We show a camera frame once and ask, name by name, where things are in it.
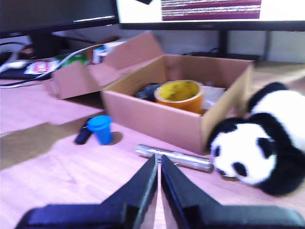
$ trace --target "yellow tape roll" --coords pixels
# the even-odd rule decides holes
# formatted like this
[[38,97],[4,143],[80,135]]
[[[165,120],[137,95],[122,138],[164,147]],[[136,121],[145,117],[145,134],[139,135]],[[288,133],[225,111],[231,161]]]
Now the yellow tape roll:
[[201,114],[203,90],[195,81],[177,80],[163,84],[154,92],[159,104]]

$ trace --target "computer monitor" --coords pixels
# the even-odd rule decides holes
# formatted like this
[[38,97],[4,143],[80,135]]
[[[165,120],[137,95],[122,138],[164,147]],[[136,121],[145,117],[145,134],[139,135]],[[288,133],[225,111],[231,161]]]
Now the computer monitor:
[[119,23],[115,0],[1,0],[0,38],[29,35],[37,56],[56,55],[51,32]]
[[305,31],[303,0],[117,0],[123,29]]

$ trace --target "monitor stand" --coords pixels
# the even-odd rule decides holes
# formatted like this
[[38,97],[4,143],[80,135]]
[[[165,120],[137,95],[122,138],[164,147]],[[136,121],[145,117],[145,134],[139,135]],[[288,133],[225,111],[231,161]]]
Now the monitor stand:
[[31,35],[30,39],[37,59],[57,56],[61,54],[61,50],[69,48],[67,39],[51,33]]
[[225,31],[225,30],[219,31],[218,52],[194,52],[192,55],[193,56],[229,58],[229,59],[240,59],[240,60],[251,60],[251,61],[255,61],[255,62],[260,60],[261,56],[259,56],[259,55],[228,53],[228,33],[229,33],[229,31]]

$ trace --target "monitor screen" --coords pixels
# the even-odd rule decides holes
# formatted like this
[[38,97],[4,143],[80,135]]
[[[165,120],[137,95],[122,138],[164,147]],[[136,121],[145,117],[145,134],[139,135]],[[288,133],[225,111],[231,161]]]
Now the monitor screen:
[[120,23],[158,24],[167,28],[190,22],[211,26],[305,22],[303,0],[117,0],[117,5]]
[[0,31],[11,36],[105,25],[109,20],[118,21],[113,0],[1,0]]

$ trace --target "desk surface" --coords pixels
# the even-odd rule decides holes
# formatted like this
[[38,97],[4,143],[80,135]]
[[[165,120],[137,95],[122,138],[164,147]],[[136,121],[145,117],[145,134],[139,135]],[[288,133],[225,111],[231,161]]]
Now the desk surface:
[[[253,91],[273,80],[290,83],[304,76],[305,65],[262,63],[254,73]],[[304,80],[292,85],[305,89]],[[3,229],[14,228],[30,208],[49,203],[101,203],[146,162],[135,154],[137,144],[192,154],[117,124],[112,124],[113,145],[100,146],[91,137],[87,144],[77,146],[73,140],[85,119],[103,113],[98,99],[91,104],[93,99],[88,97],[59,101],[49,97],[41,84],[2,89],[0,95]],[[305,218],[305,184],[276,198],[239,181],[223,180],[216,171],[180,169],[222,204],[279,205],[294,208]],[[154,228],[166,228],[160,186]]]

